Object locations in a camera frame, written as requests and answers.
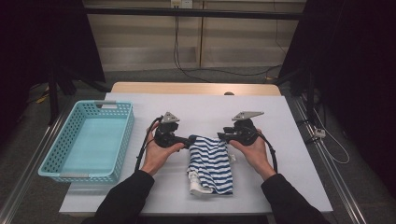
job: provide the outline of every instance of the blue plastic basket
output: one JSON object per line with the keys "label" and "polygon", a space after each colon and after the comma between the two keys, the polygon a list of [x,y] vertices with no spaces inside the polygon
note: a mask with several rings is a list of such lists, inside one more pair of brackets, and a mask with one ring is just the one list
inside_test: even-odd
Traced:
{"label": "blue plastic basket", "polygon": [[59,182],[118,182],[133,124],[131,102],[78,101],[38,174]]}

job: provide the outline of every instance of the white table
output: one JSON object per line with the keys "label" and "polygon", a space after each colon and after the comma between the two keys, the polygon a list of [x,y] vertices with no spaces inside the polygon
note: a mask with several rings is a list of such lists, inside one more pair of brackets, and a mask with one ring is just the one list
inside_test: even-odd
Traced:
{"label": "white table", "polygon": [[[332,211],[283,96],[109,93],[106,100],[132,101],[134,107],[135,123],[120,180],[134,171],[135,157],[145,130],[166,111],[181,119],[176,135],[182,137],[190,134],[216,137],[223,127],[233,126],[231,118],[240,111],[264,111],[264,115],[252,120],[274,146],[278,171],[319,211]],[[237,162],[232,164],[233,196],[205,195],[198,198],[190,195],[186,174],[190,153],[181,150],[173,154],[154,176],[156,182],[141,214],[210,216],[271,213],[270,204],[260,188],[260,176],[248,165],[242,153],[231,146],[229,151],[237,158]],[[72,184],[60,212],[72,216],[92,215],[110,188]]]}

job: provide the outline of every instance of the person's arm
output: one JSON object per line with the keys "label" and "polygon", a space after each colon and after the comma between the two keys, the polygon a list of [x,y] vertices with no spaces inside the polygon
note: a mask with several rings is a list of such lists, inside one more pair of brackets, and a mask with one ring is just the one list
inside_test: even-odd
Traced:
{"label": "person's arm", "polygon": [[329,223],[283,175],[275,172],[268,162],[264,140],[259,137],[248,147],[234,140],[230,144],[245,155],[247,162],[264,180],[262,192],[271,204],[276,223]]}
{"label": "person's arm", "polygon": [[277,224],[329,223],[283,175],[272,175],[265,180],[262,192],[271,204]]}
{"label": "person's arm", "polygon": [[146,157],[142,168],[111,189],[97,209],[95,216],[85,219],[81,224],[133,223],[145,205],[153,176],[163,167],[168,157],[181,150],[184,145],[159,147],[153,141],[152,132],[148,135]]}

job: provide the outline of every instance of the wall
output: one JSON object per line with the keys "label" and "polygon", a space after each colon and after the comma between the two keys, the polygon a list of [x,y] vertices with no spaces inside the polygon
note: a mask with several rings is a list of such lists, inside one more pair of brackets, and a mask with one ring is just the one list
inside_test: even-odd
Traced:
{"label": "wall", "polygon": [[[170,1],[86,0],[86,6],[170,7]],[[193,8],[302,12],[304,1],[193,1]],[[104,71],[175,68],[176,19],[89,15]],[[188,67],[283,63],[297,21],[178,18],[178,59]]]}

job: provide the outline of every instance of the blue and white striped cloth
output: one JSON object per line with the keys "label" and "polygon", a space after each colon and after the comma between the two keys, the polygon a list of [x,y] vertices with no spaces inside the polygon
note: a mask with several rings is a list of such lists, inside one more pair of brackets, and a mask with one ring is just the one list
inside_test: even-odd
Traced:
{"label": "blue and white striped cloth", "polygon": [[188,172],[198,174],[202,187],[217,194],[233,194],[233,175],[224,140],[197,136],[190,154]]}

